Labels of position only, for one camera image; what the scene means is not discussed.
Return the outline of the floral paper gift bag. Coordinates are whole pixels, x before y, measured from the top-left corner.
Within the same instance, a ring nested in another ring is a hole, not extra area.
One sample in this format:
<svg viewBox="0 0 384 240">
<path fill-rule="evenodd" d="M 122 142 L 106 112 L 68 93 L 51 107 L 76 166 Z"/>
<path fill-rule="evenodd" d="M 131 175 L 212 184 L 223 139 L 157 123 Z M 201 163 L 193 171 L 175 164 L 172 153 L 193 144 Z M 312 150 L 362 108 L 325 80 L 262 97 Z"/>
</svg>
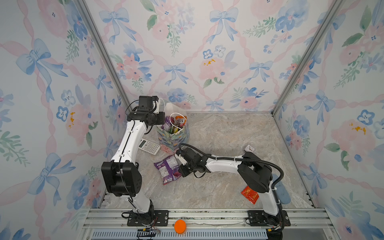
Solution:
<svg viewBox="0 0 384 240">
<path fill-rule="evenodd" d="M 157 134 L 161 150 L 168 154 L 173 154 L 179 149 L 180 143 L 187 143 L 189 140 L 190 130 L 187 112 L 173 103 L 165 103 L 164 107 L 162 108 L 162 111 L 165 112 L 165 116 L 170 116 L 172 118 L 172 123 L 174 127 L 177 127 L 174 123 L 175 116 L 181 115 L 187 118 L 187 123 L 184 128 L 179 128 L 180 130 L 172 135 L 162 130 L 162 125 L 157 126 Z"/>
</svg>

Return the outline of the purple snack packet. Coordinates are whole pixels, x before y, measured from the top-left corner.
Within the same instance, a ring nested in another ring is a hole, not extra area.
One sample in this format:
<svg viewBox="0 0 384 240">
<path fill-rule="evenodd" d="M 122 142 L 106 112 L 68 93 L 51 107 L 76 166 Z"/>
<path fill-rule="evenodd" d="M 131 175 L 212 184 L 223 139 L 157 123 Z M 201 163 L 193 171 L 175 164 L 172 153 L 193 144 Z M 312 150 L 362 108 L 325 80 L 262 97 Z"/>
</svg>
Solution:
<svg viewBox="0 0 384 240">
<path fill-rule="evenodd" d="M 179 172 L 179 164 L 174 155 L 170 155 L 165 159 L 154 163 L 154 166 L 161 174 L 163 185 L 176 181 L 182 176 Z"/>
</svg>

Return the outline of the red sauce packet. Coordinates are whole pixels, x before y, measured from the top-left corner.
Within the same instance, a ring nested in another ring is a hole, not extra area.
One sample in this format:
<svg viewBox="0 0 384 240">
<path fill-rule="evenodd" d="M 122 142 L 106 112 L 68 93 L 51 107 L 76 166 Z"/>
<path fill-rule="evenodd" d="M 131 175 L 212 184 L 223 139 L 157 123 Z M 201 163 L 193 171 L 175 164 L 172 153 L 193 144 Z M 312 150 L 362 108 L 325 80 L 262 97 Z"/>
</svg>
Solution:
<svg viewBox="0 0 384 240">
<path fill-rule="evenodd" d="M 250 202 L 252 203 L 253 205 L 256 204 L 256 202 L 258 201 L 259 199 L 259 194 L 252 190 L 249 186 L 245 187 L 241 194 Z"/>
</svg>

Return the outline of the magenta Fox's candy bag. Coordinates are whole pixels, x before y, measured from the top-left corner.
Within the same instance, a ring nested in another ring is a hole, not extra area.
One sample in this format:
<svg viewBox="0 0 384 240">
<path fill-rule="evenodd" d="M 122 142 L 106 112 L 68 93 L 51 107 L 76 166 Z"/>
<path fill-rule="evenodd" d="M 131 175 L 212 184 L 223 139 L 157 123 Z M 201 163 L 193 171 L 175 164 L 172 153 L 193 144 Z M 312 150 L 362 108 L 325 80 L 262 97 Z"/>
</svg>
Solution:
<svg viewBox="0 0 384 240">
<path fill-rule="evenodd" d="M 172 118 L 170 116 L 166 116 L 165 123 L 161 126 L 161 129 L 169 133 L 170 130 L 172 130 L 172 128 L 173 128 Z"/>
</svg>

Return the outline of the green Fox's candy bag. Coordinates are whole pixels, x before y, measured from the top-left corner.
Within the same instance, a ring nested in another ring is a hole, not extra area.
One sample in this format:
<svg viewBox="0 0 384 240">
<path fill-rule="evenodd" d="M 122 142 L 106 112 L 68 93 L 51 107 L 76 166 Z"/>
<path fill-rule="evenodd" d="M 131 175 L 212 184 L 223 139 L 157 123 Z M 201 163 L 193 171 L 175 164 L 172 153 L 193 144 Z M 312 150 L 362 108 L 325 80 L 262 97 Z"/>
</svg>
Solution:
<svg viewBox="0 0 384 240">
<path fill-rule="evenodd" d="M 170 130 L 169 130 L 169 134 L 175 134 L 179 131 L 180 129 L 178 127 L 174 127 L 174 126 L 171 126 Z"/>
</svg>

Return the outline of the orange Fox's candy bag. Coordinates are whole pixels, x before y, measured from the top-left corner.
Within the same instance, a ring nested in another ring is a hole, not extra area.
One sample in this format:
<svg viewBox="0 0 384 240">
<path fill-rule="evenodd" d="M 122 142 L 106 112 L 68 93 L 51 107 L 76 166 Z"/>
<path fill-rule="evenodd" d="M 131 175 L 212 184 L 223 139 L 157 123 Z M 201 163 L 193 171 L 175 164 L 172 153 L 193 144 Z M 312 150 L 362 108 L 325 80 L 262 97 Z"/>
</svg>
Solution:
<svg viewBox="0 0 384 240">
<path fill-rule="evenodd" d="M 187 123 L 187 118 L 185 116 L 177 115 L 174 117 L 174 119 L 175 119 L 175 122 L 174 122 L 175 125 L 180 129 L 184 128 L 184 126 Z"/>
</svg>

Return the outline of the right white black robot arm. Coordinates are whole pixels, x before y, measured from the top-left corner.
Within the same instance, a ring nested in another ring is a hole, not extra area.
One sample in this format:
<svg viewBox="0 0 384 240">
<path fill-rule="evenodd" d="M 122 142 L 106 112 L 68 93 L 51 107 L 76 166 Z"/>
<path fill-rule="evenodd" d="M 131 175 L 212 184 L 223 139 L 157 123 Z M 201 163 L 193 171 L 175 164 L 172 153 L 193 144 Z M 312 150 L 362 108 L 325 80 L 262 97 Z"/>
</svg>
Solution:
<svg viewBox="0 0 384 240">
<path fill-rule="evenodd" d="M 284 171 L 279 166 L 262 161 L 250 152 L 237 157 L 218 157 L 186 148 L 176 151 L 175 157 L 181 163 L 179 172 L 182 177 L 197 172 L 224 172 L 241 176 L 247 186 L 258 193 L 263 207 L 263 212 L 257 217 L 249 216 L 249 224 L 271 226 L 274 229 L 283 227 L 286 219 L 276 185 L 284 178 Z"/>
</svg>

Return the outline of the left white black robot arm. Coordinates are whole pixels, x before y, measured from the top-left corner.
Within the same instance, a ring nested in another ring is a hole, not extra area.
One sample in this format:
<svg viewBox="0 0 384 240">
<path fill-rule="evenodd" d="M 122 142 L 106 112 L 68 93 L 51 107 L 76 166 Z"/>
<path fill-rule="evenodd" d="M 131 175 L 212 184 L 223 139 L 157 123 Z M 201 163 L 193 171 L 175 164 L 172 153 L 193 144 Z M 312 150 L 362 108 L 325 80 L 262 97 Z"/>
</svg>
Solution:
<svg viewBox="0 0 384 240">
<path fill-rule="evenodd" d="M 127 197 L 134 213 L 150 212 L 152 201 L 141 192 L 142 175 L 136 166 L 136 157 L 143 136 L 151 127 L 165 123 L 165 113 L 134 112 L 129 121 L 121 144 L 109 162 L 101 167 L 107 192 L 116 197 Z"/>
</svg>

